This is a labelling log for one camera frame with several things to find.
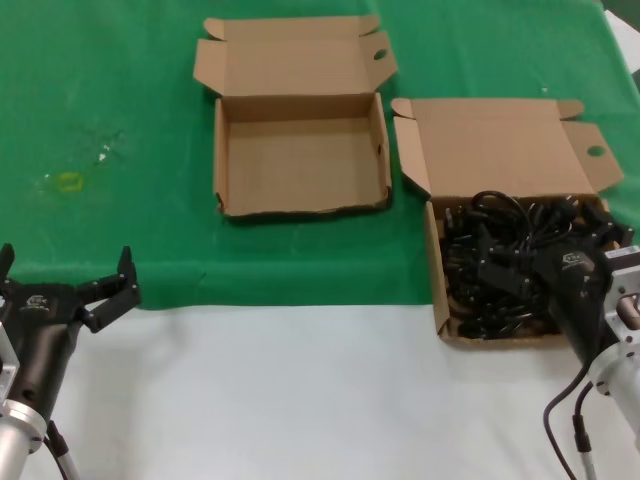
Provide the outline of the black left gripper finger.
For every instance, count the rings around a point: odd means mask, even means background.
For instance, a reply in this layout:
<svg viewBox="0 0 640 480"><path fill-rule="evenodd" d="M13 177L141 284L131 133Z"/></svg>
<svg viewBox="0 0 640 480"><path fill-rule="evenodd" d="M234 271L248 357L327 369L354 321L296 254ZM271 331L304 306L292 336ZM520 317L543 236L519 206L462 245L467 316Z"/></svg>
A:
<svg viewBox="0 0 640 480"><path fill-rule="evenodd" d="M131 248L122 249L117 273L91 280L75 288L84 306L100 302L93 310L84 309L82 322L98 333L141 303L141 290Z"/></svg>
<svg viewBox="0 0 640 480"><path fill-rule="evenodd" d="M15 260L15 252L11 244L5 243L0 251L0 288L1 295L6 296L13 288L9 272Z"/></svg>

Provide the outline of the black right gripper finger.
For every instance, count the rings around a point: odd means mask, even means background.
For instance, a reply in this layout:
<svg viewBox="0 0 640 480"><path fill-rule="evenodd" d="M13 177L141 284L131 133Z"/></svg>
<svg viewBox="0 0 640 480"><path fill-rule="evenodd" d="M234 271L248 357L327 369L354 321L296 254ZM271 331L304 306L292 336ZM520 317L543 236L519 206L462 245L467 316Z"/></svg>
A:
<svg viewBox="0 0 640 480"><path fill-rule="evenodd" d="M496 245L490 237L480 237L477 247L477 278L482 286L516 297L532 300L536 293L533 280L535 250Z"/></svg>
<svg viewBox="0 0 640 480"><path fill-rule="evenodd" d="M582 245L590 249L604 249L616 244L620 248L632 244L634 229L617 221L611 213L595 204L582 205L582 219L586 225Z"/></svg>

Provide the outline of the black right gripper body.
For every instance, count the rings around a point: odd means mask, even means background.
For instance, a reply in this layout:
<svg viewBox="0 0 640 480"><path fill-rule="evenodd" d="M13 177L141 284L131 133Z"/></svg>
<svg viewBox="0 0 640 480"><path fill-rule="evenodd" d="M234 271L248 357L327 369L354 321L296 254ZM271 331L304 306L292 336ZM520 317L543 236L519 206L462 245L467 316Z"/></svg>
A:
<svg viewBox="0 0 640 480"><path fill-rule="evenodd" d="M609 344L604 299L609 266L589 240L560 240L537 250L532 270L540 281L550 318L588 369Z"/></svg>

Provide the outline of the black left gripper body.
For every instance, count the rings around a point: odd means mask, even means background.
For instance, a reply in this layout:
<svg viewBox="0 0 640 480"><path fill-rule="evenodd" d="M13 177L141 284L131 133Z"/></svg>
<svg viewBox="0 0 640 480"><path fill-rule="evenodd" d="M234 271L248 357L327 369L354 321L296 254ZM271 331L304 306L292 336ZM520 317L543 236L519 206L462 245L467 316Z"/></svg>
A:
<svg viewBox="0 0 640 480"><path fill-rule="evenodd" d="M3 280L1 296L1 323L19 362L8 398L50 416L83 326L84 303L64 284Z"/></svg>

